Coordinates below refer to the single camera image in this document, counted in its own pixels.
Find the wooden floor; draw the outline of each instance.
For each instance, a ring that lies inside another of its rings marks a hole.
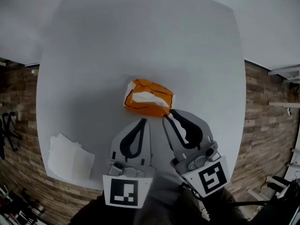
[[[17,111],[15,129],[23,136],[14,153],[5,147],[6,159],[0,161],[0,185],[38,199],[45,208],[43,219],[51,225],[65,225],[70,218],[100,191],[70,185],[48,177],[38,144],[36,124],[37,76],[30,68],[9,62],[0,67],[0,114]],[[261,68],[246,64],[247,97],[243,138],[239,157],[228,189],[238,201],[253,200],[247,188],[272,194],[265,188],[267,175],[283,176],[294,146],[299,110],[267,106],[269,101],[286,102],[288,85],[278,76],[268,76]]]

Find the stack of paper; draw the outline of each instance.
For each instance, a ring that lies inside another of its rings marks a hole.
[[[89,180],[95,155],[82,149],[63,134],[50,138],[48,168],[57,176],[70,182]]]

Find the white wall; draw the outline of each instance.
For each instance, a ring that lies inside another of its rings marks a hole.
[[[0,0],[0,57],[39,62],[59,1]],[[300,0],[215,1],[234,10],[245,59],[269,69],[300,63]]]

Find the orange tissue package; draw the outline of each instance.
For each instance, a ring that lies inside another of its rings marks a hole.
[[[124,107],[134,113],[163,117],[174,108],[174,101],[174,93],[167,88],[148,80],[136,79],[127,86]]]

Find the white table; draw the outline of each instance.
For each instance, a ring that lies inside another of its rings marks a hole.
[[[208,122],[232,174],[245,115],[245,67],[233,11],[211,0],[63,0],[50,26],[37,83],[37,128],[47,167],[59,133],[96,155],[90,180],[102,189],[111,141],[140,119],[123,108],[129,81],[176,94],[175,107]],[[173,153],[149,118],[152,165],[170,178]]]

